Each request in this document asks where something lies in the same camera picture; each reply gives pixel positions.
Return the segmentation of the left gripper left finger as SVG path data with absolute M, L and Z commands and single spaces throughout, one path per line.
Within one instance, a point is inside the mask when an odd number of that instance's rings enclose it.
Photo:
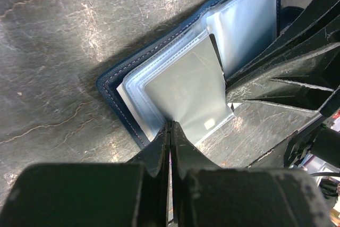
M 166 226 L 169 133 L 125 163 L 41 163 L 22 171 L 6 226 Z

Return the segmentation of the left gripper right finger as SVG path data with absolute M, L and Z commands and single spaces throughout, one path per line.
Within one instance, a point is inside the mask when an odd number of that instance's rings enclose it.
M 306 172 L 224 169 L 170 129 L 173 216 L 179 226 L 331 226 L 329 209 Z

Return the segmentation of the blue card holder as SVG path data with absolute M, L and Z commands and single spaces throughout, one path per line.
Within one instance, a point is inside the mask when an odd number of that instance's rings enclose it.
M 200 144 L 234 116 L 226 80 L 301 13 L 281 0 L 208 0 L 173 30 L 103 73 L 97 89 L 140 148 L 176 121 Z

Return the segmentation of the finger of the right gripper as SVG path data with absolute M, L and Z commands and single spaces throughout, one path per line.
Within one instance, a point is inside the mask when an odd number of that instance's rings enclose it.
M 238 77 L 226 100 L 332 116 L 339 110 L 339 21 Z
M 328 45 L 339 46 L 339 0 L 312 0 L 281 36 L 227 79 L 227 83 L 243 83 L 252 75 L 287 62 L 294 48 L 303 45 L 309 39 L 316 39 L 315 36 L 319 32 L 321 42 L 308 46 L 307 52 Z

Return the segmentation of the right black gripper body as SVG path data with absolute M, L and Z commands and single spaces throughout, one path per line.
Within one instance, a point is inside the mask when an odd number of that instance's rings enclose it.
M 248 167 L 290 167 L 309 155 L 339 168 L 339 132 L 331 128 L 335 119 L 320 116 L 302 130 L 296 130 Z

